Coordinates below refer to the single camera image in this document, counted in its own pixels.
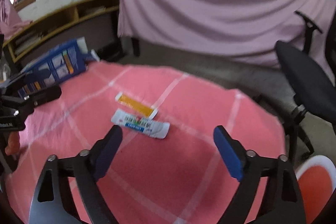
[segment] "pink cloth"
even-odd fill
[[[90,149],[112,127],[110,119],[118,108],[133,112],[115,101],[120,91],[158,107],[155,120],[171,123],[163,140],[123,128],[118,153],[98,182],[120,224],[218,222],[238,186],[214,145],[218,125],[261,156],[285,153],[277,118],[239,90],[225,90],[171,68],[93,63],[62,84],[62,91],[59,100],[28,117],[20,134],[19,167],[7,180],[10,203],[25,223],[48,155],[71,157]],[[248,221],[256,217],[265,183],[262,179]],[[76,182],[70,185],[80,216],[89,222]]]
[[[9,0],[0,0],[0,33],[5,35],[5,40],[10,39],[30,23],[30,20],[21,20]]]
[[[274,66],[277,40],[303,47],[305,24],[294,15],[299,9],[324,31],[315,33],[311,55],[329,72],[324,43],[335,6],[335,0],[120,0],[118,33]]]

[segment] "silver screw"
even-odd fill
[[[48,161],[54,161],[56,159],[56,155],[50,155],[48,157]]]
[[[279,159],[281,161],[287,161],[288,160],[288,157],[286,155],[280,155]]]
[[[254,152],[253,150],[247,150],[246,154],[247,154],[248,157],[251,157],[251,158],[253,158],[257,155],[257,153]]]
[[[81,157],[85,157],[85,156],[87,156],[89,153],[90,153],[90,150],[84,149],[84,150],[82,150],[82,151],[79,152],[79,155],[80,155]]]

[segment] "pink tablecloth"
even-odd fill
[[[261,156],[285,153],[278,120],[246,95],[171,68],[93,63],[62,91],[59,100],[27,119],[19,167],[7,180],[10,203],[25,223],[48,155],[70,157],[90,149],[112,127],[117,108],[131,112],[115,102],[120,91],[158,107],[155,119],[171,123],[163,140],[123,129],[121,147],[98,182],[120,224],[217,223],[238,186],[214,145],[217,125]],[[89,222],[74,180],[71,188],[80,216]],[[248,221],[264,188],[262,180]]]

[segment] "blue gripper pad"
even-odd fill
[[[213,139],[231,177],[240,182],[244,176],[245,149],[239,141],[230,137],[223,126],[215,128]]]
[[[93,148],[98,151],[97,157],[92,157],[91,164],[94,167],[93,178],[95,181],[103,178],[123,139],[122,129],[119,126],[113,126],[106,137],[99,140]]]

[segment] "gray floor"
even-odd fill
[[[153,45],[141,41],[141,56],[132,54],[124,57],[123,64],[145,64],[152,66],[171,66],[181,71],[213,81],[226,89],[239,88],[249,96],[266,94],[278,101],[289,112],[294,109],[293,90],[279,71],[259,66],[229,61],[223,57],[209,56]],[[131,52],[130,42],[125,48]],[[326,121],[308,114],[302,122],[314,148],[315,154],[325,155],[336,164],[336,137]],[[307,151],[298,141],[296,164],[300,164],[300,155]]]

